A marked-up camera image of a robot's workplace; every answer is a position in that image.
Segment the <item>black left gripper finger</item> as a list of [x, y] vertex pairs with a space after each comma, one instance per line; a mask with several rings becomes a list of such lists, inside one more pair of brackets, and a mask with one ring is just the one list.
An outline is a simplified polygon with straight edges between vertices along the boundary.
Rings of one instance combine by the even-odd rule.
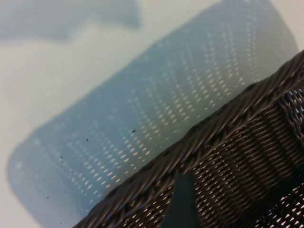
[[198, 213], [195, 201], [194, 180], [188, 174], [178, 174], [162, 228], [196, 228]]

